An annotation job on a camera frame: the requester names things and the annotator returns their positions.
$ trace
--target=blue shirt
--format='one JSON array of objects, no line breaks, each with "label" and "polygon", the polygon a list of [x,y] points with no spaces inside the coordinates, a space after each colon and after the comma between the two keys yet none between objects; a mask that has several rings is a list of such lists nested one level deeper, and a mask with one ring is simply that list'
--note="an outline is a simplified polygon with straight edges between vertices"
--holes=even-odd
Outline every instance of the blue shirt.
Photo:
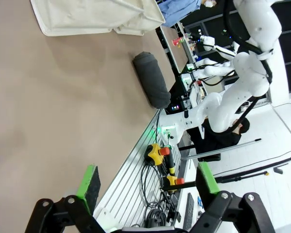
[{"label": "blue shirt", "polygon": [[160,10],[166,20],[163,24],[172,27],[189,13],[200,8],[201,0],[166,0],[159,4]]}]

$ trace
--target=red knob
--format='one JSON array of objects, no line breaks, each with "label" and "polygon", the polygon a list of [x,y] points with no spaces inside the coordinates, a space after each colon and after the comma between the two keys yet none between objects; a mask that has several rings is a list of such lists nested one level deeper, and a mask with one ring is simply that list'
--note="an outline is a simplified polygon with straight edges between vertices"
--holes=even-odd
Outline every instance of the red knob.
[{"label": "red knob", "polygon": [[184,184],[184,179],[183,178],[176,179],[176,184]]},{"label": "red knob", "polygon": [[169,155],[169,148],[168,147],[163,147],[161,149],[159,149],[160,155],[166,156]]}]

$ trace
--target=bolt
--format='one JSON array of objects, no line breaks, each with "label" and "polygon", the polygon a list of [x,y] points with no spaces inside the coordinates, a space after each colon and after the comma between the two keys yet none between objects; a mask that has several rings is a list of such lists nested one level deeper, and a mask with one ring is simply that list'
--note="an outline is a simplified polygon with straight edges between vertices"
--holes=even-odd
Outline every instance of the bolt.
[{"label": "bolt", "polygon": [[249,194],[249,195],[248,195],[248,199],[251,200],[251,201],[253,201],[253,200],[254,200],[254,196],[251,195],[251,194]]},{"label": "bolt", "polygon": [[221,197],[224,198],[224,199],[227,199],[228,198],[228,194],[227,193],[223,193],[223,194],[221,194]]},{"label": "bolt", "polygon": [[74,199],[73,198],[69,198],[68,199],[68,203],[70,203],[70,204],[74,203]]},{"label": "bolt", "polygon": [[48,202],[48,201],[45,201],[45,202],[42,203],[42,205],[43,205],[44,207],[46,207],[46,206],[49,205],[49,202]]}]

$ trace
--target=rolled gray towel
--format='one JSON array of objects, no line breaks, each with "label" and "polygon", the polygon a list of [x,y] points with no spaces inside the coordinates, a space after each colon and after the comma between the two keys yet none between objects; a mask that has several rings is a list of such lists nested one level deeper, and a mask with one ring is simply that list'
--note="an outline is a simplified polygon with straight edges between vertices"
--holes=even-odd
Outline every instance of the rolled gray towel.
[{"label": "rolled gray towel", "polygon": [[170,93],[154,55],[142,52],[132,62],[151,105],[157,109],[167,108],[170,104]]}]

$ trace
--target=green tape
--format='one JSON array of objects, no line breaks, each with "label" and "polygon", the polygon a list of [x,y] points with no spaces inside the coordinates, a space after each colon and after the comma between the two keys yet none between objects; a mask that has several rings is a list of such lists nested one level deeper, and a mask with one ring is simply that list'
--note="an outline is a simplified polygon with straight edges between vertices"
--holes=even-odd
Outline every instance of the green tape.
[{"label": "green tape", "polygon": [[86,172],[85,172],[85,174],[83,176],[82,182],[81,182],[81,184],[79,186],[79,189],[77,191],[77,194],[76,194],[76,196],[78,198],[80,198],[80,199],[82,199],[84,201],[88,212],[90,212],[90,209],[89,209],[87,200],[85,198],[85,195],[86,195],[88,187],[89,187],[89,185],[91,183],[91,180],[92,180],[92,177],[93,177],[95,169],[96,169],[95,165],[87,166]]},{"label": "green tape", "polygon": [[220,192],[219,186],[215,181],[215,178],[207,164],[207,162],[199,162],[198,169],[203,174],[204,180],[208,186],[208,190],[211,194],[217,195]]}]

